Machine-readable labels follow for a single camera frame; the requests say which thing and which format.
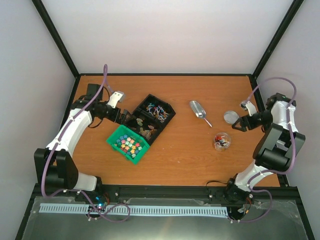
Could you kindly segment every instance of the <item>silver scoop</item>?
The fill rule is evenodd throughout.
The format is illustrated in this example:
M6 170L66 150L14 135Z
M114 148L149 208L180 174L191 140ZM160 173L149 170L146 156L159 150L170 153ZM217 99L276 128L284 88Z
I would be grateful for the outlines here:
M198 103L197 101L191 101L191 102L189 102L189 104L190 104L192 111L195 113L196 117L199 119L204 119L209 124L209 126L212 128L211 123L208 122L208 120L206 119L206 111L200 105L200 103Z

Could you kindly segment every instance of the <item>white wall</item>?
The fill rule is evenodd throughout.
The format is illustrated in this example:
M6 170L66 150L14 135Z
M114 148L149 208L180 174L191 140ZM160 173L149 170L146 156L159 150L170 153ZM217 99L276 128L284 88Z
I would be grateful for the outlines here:
M80 73L253 73L292 0L44 0Z
M0 1L0 235L15 238L74 78L31 0Z
M259 81L274 76L286 77L297 87L296 126L306 141L295 168L288 176L298 186L303 205L316 239L320 239L320 1L304 1L264 68ZM279 92L292 96L288 83L268 82L261 94L266 100Z

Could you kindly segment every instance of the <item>orange wood surface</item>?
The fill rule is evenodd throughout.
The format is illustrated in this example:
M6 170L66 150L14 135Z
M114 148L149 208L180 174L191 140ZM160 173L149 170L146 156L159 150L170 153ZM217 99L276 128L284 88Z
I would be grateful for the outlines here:
M82 76L74 99L86 94L88 83L100 84L102 80L102 76ZM119 108L132 112L153 94L171 104L176 115L137 165L106 143L118 127L116 123L105 119L99 127L87 128L72 157L80 172L100 176L104 184L203 186L209 180L226 182L252 162L263 136L260 128L241 132L223 118L228 110L247 114L239 106L252 91L247 76L108 76L108 81L115 91L126 94ZM105 91L103 99L108 99ZM191 100L204 107L213 127L195 116ZM224 152L212 146L219 132L231 136L231 145ZM278 178L273 174L258 186L278 187Z

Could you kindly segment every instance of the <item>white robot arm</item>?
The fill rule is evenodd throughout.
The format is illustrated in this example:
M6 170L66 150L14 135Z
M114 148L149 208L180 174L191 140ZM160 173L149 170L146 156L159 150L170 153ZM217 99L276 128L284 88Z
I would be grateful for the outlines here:
M273 174L269 170L284 172L290 167L293 151L288 123L294 133L295 154L298 154L306 137L300 134L295 126L295 101L288 108L289 119L287 119L289 101L289 98L277 93L268 99L266 110L263 112L257 112L250 101L241 104L249 114L240 117L232 128L245 132L247 128L252 130L262 126L265 134L253 152L252 163L243 172L229 179L225 191L225 199L228 202L245 200L258 182Z
M87 94L72 104L68 119L53 141L50 142L45 149L38 148L35 151L34 162L39 183L41 183L42 180L46 159L50 151L53 150L57 144L52 158L53 160L50 161L49 168L46 172L46 186L93 191L96 189L98 183L101 184L99 177L78 171L72 160L75 147L84 130L93 122L95 117L101 120L107 118L112 122L121 124L128 114L128 111L124 110L124 112L121 113L121 110L117 107L117 103L122 102L125 94L116 91L110 96L108 101L104 102L101 101L101 93L97 100L93 101L90 106L75 117L91 100L91 97L96 94L92 91L98 88L99 85L97 84L89 84Z

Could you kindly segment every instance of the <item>white arm segment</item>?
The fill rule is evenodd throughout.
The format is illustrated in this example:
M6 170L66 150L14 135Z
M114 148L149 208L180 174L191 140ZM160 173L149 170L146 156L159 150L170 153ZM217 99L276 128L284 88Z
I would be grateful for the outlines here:
M244 109L248 111L250 117L257 112L255 105L250 101L246 102Z
M70 111L69 117L66 120L65 124L61 128L58 135L54 138L52 142L50 142L46 147L49 148L49 150L52 150L54 145L56 143L59 143L58 147L56 148L56 151L60 151L62 149L69 152L70 156L72 157L75 147L86 129L92 122L92 117L89 111L83 111L80 113L80 115L74 120L73 116L76 115L81 109L76 108ZM62 136L61 141L58 141L58 137L60 136L62 130L65 128L67 123L72 120L73 122L69 125L67 130ZM84 173L79 172L78 173L78 180L76 182L76 185L74 186L74 189L77 190L85 190L85 191L93 191L96 188L97 184L97 178L95 176L87 175Z
M291 128L293 132L298 132L298 129L295 125L295 110L296 107L292 104L289 107L290 111L290 119L287 119L287 105L288 103L285 101L276 101L271 109L271 114L273 118L273 123L282 126L284 129L288 129L287 122L290 120Z
M255 160L252 161L252 163L246 168L246 170L244 170L243 172L238 173L238 175L235 178L235 185L241 189L244 190L246 192L251 192L251 190L249 189L248 186L248 181L249 179L263 171L263 170L268 170L267 168L263 167L263 166L257 166L255 165ZM258 182L260 182L263 178L265 178L266 176L269 176L273 174L272 172L266 172L266 173L262 173L259 176L255 177L251 182L250 182L250 188L252 189Z
M92 122L92 117L89 111L83 111L80 113L80 115L74 120L73 116L76 115L80 111L80 108L76 108L70 111L69 117L66 120L65 124L57 134L57 136L53 139L52 142L50 142L46 147L49 148L49 150L52 150L54 145L56 143L59 143L58 147L56 148L56 151L60 151L62 149L69 152L70 156L74 154L75 147L86 129ZM67 123L72 120L73 122L69 125L67 130L65 131L64 135L62 136L61 141L58 141L58 137L60 136L62 130L65 128Z

